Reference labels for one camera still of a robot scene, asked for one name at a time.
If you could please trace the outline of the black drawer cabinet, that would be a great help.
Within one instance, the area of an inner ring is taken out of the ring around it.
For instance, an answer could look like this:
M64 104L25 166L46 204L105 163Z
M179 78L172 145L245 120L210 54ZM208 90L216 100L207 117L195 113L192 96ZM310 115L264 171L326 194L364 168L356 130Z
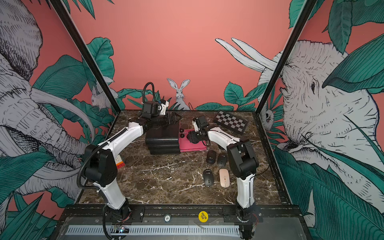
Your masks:
M146 132L145 143L151 155L178 155L180 122L175 124L150 129Z

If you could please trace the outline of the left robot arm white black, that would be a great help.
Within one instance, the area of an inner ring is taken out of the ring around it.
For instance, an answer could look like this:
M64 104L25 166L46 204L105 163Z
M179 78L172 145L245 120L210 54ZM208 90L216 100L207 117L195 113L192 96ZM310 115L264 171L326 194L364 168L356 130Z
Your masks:
M88 145L84 153L86 159L77 175L78 187L97 190L110 209L121 210L127 200L117 183L116 158L148 130L173 125L181 119L182 116L175 112L150 119L139 117L130 120L127 127L99 145Z

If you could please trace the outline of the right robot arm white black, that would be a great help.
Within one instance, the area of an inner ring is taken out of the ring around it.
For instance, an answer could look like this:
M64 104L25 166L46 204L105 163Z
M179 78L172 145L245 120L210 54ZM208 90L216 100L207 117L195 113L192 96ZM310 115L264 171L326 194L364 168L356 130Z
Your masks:
M227 134L219 127L210 125L205 116L192 120L194 130L187 139L197 144L202 141L216 143L227 151L232 173L237 178L237 204L242 209L248 209L255 203L254 178L259 167L259 160L248 139L240 139Z

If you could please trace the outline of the pink drawer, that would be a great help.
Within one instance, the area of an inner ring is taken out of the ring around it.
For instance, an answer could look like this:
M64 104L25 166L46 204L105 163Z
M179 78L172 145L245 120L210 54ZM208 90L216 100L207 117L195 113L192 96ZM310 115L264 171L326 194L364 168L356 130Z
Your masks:
M180 146L180 152L196 152L196 151L206 151L207 146L205 146L205 141L198 142L197 144L191 143L187 139L187 135L189 132L194 132L195 130L184 130L183 133L179 133L179 146Z

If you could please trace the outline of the pink computer mouse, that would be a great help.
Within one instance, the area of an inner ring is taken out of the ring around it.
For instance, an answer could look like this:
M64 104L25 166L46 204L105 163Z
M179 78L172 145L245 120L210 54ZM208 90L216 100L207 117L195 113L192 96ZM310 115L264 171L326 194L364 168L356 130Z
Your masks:
M222 168L219 170L219 176L221 187L228 188L230 186L229 171L227 169Z

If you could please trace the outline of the black computer mouse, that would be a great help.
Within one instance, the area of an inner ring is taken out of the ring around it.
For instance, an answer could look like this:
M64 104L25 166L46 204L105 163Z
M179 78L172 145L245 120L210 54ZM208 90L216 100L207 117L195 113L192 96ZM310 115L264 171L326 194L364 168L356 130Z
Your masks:
M210 187L214 184L214 174L211 170L206 169L203 171L204 183L207 187Z

